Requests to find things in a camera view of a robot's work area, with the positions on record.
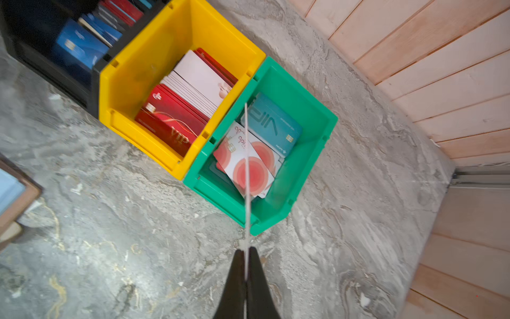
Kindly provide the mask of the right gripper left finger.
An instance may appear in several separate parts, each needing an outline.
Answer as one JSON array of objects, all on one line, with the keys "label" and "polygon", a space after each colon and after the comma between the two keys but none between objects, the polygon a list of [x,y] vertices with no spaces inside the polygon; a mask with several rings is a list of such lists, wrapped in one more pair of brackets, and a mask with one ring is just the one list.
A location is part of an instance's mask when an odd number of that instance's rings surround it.
[{"label": "right gripper left finger", "polygon": [[214,319],[243,319],[247,297],[244,251],[236,250]]}]

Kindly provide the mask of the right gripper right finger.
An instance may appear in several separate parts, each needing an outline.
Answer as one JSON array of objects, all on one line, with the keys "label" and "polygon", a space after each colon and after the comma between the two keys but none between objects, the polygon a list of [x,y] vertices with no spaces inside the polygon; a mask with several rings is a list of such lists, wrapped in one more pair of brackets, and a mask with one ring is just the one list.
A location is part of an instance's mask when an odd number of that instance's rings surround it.
[{"label": "right gripper right finger", "polygon": [[250,319],[280,319],[255,247],[250,247],[248,250],[246,311],[247,318]]}]

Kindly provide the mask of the white card red circles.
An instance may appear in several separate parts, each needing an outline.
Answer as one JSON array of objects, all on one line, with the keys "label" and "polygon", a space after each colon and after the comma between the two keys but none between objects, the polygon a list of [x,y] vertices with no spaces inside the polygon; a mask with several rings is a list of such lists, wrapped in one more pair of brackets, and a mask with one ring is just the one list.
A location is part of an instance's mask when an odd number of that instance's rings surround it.
[{"label": "white card red circles", "polygon": [[250,256],[250,228],[251,228],[251,194],[250,194],[250,148],[248,139],[248,104],[244,104],[244,137],[245,137],[245,240],[244,250],[244,281],[248,281],[249,276],[249,256]]}]

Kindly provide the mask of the tan leather card holder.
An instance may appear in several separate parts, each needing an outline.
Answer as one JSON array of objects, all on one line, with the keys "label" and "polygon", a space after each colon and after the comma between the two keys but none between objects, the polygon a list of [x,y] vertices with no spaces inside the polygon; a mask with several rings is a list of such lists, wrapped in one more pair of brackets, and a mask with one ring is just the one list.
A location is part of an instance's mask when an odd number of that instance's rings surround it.
[{"label": "tan leather card holder", "polygon": [[23,234],[17,219],[42,192],[38,183],[1,154],[1,251]]}]

